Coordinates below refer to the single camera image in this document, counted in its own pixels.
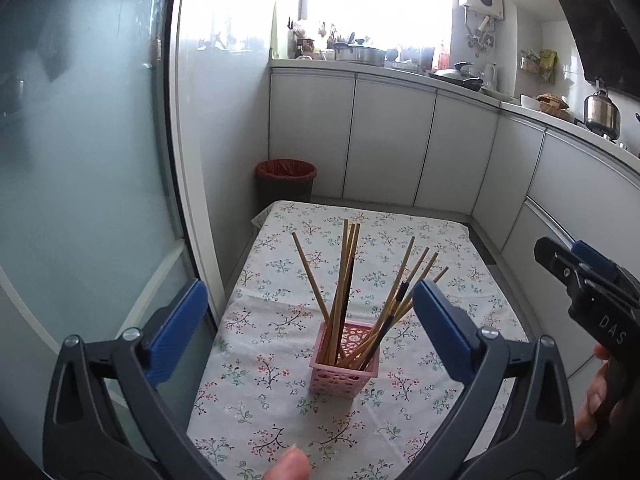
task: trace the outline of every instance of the perforated basket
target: perforated basket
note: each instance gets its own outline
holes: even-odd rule
[[[369,333],[371,327],[372,325],[366,323],[344,323],[344,331],[342,332],[342,348],[346,355],[353,352],[356,346],[358,346],[367,333]],[[309,363],[309,366],[313,369],[311,372],[309,391],[313,394],[327,394],[334,397],[354,399],[370,378],[378,376],[380,349],[376,350],[376,353],[373,355],[369,365],[367,365],[366,370],[362,372],[359,370],[347,370],[346,368],[322,365],[316,362],[323,339],[324,322],[320,325],[318,338],[316,338],[314,354],[311,356],[311,362]]]

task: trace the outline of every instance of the blue gripper pad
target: blue gripper pad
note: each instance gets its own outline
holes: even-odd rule
[[[146,322],[142,329],[145,376],[154,388],[171,377],[208,304],[206,285],[193,280]]]
[[[611,260],[602,256],[596,249],[586,244],[582,240],[578,240],[571,248],[574,256],[591,267],[593,272],[602,276],[605,280],[615,282],[618,276],[616,264]]]
[[[475,323],[428,280],[414,287],[414,310],[449,377],[465,386],[470,384],[476,376],[474,357],[480,349]]]

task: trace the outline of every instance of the floral tablecloth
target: floral tablecloth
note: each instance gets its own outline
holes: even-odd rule
[[[383,341],[379,375],[355,400],[308,393],[309,358],[322,314],[290,233],[298,232],[329,301],[345,218],[362,225],[348,309],[352,320],[374,322],[415,235],[409,268],[425,246],[439,251],[431,276],[449,266],[438,286],[451,303],[479,326],[526,339],[463,225],[277,202],[255,219],[262,228],[223,316],[188,429],[227,479],[261,478],[295,444],[308,454],[313,478],[392,480],[428,442],[462,390],[411,313]],[[473,454],[488,445],[509,391],[505,382]]]

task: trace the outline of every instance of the kitchen countertop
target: kitchen countertop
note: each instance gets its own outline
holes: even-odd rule
[[[553,117],[549,114],[545,114],[544,112],[540,112],[537,110],[529,110],[528,108],[523,108],[520,105],[500,102],[497,99],[493,99],[485,94],[480,92],[473,92],[466,88],[462,88],[460,86],[454,85],[452,83],[447,83],[445,81],[440,81],[428,76],[412,74],[410,72],[403,72],[402,70],[395,70],[392,68],[382,68],[379,66],[367,66],[361,65],[358,63],[352,63],[349,61],[318,61],[318,60],[295,60],[295,59],[271,59],[270,66],[272,68],[298,68],[298,69],[313,69],[313,70],[337,70],[340,72],[353,72],[359,74],[369,74],[380,77],[388,77],[392,79],[403,80],[411,83],[417,83],[420,85],[428,86],[437,90],[443,90],[447,92],[451,92],[453,94],[458,94],[460,96],[467,97],[469,99],[473,99],[478,102],[482,102],[493,106],[495,108],[499,108],[500,110],[504,110],[511,114],[520,115],[529,120],[534,120],[539,123],[546,124],[555,130],[560,130],[565,132],[571,136],[577,137],[594,147],[602,150],[603,152],[608,153],[610,156],[613,156],[617,160],[619,160],[626,167],[635,171],[638,175],[640,175],[640,158],[637,158],[632,153],[627,150],[623,150],[610,140],[605,140],[601,136],[591,133],[586,128],[581,126],[577,126],[576,124],[569,123],[567,121],[563,121],[557,117]]]

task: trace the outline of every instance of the frosted glass door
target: frosted glass door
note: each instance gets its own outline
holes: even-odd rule
[[[0,416],[36,460],[56,347],[140,325],[194,275],[164,127],[166,1],[0,9]]]

